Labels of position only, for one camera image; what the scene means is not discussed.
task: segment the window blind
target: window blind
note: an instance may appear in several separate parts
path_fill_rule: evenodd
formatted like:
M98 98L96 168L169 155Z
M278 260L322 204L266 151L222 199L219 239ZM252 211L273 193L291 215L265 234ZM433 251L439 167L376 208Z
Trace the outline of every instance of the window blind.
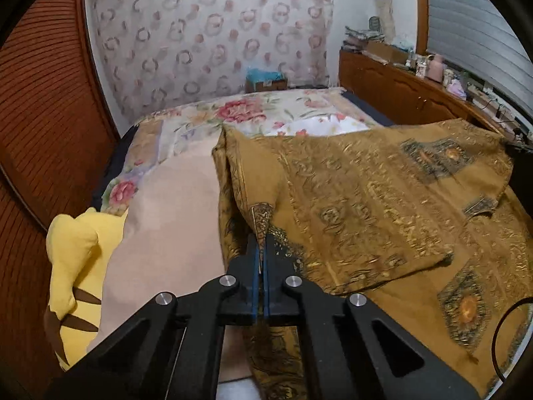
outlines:
M486 80L533 117L533 64L489 0L429 0L427 50Z

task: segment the cardboard box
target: cardboard box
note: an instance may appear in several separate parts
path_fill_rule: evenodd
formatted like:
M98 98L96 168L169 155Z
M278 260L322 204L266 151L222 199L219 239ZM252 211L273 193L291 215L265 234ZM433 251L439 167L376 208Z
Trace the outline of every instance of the cardboard box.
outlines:
M384 58L391 63L405 64L408 54L392 45L387 45L384 42L369 41L366 51Z
M276 90L287 90L288 80L282 79L279 81L256 82L255 85L249 80L246 80L246 93L256 92L274 92Z

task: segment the metal screw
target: metal screw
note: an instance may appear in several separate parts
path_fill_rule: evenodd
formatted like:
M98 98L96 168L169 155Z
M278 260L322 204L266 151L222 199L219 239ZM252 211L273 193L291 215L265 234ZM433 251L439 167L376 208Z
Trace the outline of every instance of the metal screw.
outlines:
M224 275L220 277L219 283L224 287L231 287L237 282L237 279L233 275Z
M362 293L354 293L350 296L350 303L356 307L362 307L366 302L367 298Z
M285 279L285 284L289 287L300 287L302 285L302 278L297 277L296 275L291 275Z
M159 293L156 296L156 302L159 305L169 305L172 302L172 295L168 292Z

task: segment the stuffed animal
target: stuffed animal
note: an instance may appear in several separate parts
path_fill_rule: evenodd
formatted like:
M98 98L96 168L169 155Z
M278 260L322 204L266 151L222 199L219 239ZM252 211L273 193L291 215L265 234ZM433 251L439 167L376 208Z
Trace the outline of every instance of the stuffed animal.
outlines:
M77 218L56 216L48 230L52 278L44 328L65 371L86 355L97 335L103 279L111 253L122 240L126 215L89 208Z

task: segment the wooden wardrobe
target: wooden wardrobe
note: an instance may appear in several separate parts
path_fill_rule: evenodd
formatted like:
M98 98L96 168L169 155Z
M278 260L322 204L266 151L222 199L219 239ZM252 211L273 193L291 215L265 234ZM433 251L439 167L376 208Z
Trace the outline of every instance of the wooden wardrobe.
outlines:
M47 227L87 209L118 134L93 70L84 0L9 3L0 38L0 395L40 398L61 373L42 321Z

